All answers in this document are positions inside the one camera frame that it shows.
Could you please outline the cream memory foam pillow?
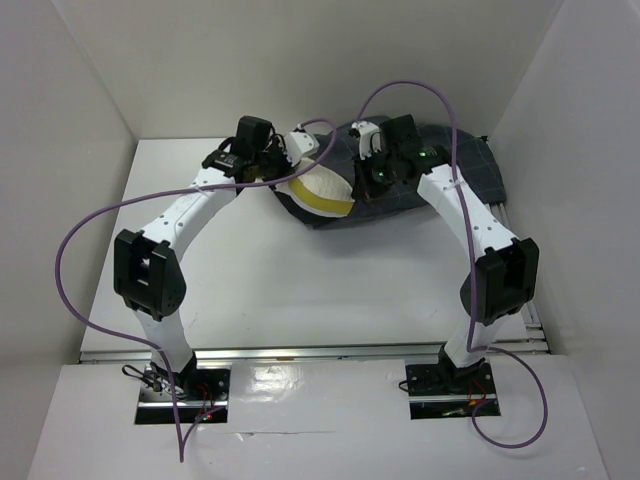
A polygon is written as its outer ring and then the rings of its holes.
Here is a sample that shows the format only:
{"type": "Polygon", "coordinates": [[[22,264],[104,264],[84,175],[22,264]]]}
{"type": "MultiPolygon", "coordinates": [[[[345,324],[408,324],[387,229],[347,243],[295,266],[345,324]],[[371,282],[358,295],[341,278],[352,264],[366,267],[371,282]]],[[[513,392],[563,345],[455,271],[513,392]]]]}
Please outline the cream memory foam pillow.
{"type": "Polygon", "coordinates": [[[345,178],[321,165],[275,187],[298,210],[322,218],[348,216],[355,205],[352,190],[345,178]]]}

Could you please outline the dark grey checked pillowcase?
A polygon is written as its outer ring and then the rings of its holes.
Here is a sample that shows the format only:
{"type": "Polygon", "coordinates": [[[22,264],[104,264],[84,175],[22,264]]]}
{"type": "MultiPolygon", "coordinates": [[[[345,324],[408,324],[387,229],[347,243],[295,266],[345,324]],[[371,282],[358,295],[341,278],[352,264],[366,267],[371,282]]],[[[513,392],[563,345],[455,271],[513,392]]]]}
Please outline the dark grey checked pillowcase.
{"type": "Polygon", "coordinates": [[[381,132],[362,141],[351,126],[338,129],[334,147],[309,173],[272,188],[281,205],[312,229],[338,229],[425,207],[417,193],[423,174],[451,163],[457,145],[460,183],[484,204],[506,200],[499,167],[486,141],[449,126],[409,127],[400,118],[369,117],[381,132]]]}

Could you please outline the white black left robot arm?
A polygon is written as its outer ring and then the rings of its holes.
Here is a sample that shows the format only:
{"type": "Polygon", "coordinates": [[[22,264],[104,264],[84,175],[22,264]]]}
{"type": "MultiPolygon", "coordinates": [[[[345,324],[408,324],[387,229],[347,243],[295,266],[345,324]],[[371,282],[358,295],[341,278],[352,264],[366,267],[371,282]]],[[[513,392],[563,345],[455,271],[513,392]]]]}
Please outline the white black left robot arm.
{"type": "Polygon", "coordinates": [[[141,230],[122,230],[114,241],[114,290],[139,320],[146,340],[161,348],[151,366],[176,399],[197,387],[196,356],[179,315],[187,285],[180,262],[209,221],[242,192],[242,183],[292,172],[284,138],[272,123],[243,116],[201,164],[192,191],[178,198],[141,230]]]}

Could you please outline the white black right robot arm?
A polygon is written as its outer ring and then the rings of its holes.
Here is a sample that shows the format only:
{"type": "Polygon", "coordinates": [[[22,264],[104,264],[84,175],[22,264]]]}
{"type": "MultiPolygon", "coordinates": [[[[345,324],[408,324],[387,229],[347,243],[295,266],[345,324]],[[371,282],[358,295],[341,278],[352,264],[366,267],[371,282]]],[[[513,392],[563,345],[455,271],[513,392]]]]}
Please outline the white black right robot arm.
{"type": "Polygon", "coordinates": [[[469,258],[470,272],[460,288],[468,317],[424,379],[427,386],[460,391],[481,369],[506,318],[532,299],[539,248],[498,221],[464,179],[451,151],[426,145],[412,116],[380,124],[358,120],[349,134],[359,149],[353,197],[373,200],[396,185],[410,188],[444,220],[469,258]]]}

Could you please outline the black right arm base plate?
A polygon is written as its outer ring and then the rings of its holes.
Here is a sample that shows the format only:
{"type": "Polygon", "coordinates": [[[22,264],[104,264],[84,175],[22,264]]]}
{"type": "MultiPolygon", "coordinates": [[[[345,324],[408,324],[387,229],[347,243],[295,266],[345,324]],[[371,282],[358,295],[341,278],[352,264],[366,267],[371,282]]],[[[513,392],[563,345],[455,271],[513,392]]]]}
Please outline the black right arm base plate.
{"type": "Polygon", "coordinates": [[[493,372],[488,362],[457,369],[444,364],[406,366],[410,396],[489,395],[496,393],[493,372]]]}

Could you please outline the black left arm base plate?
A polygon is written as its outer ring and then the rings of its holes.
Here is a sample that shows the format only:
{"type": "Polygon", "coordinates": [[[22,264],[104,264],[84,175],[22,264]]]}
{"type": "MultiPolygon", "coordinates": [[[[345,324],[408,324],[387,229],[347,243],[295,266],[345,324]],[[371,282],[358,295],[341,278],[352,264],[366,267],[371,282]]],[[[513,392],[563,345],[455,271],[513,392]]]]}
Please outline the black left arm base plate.
{"type": "MultiPolygon", "coordinates": [[[[146,383],[142,383],[139,400],[143,403],[169,402],[169,381],[160,376],[151,366],[143,370],[146,383]]],[[[229,368],[197,369],[176,384],[176,398],[180,402],[204,400],[212,404],[226,401],[230,387],[229,368]]]]}

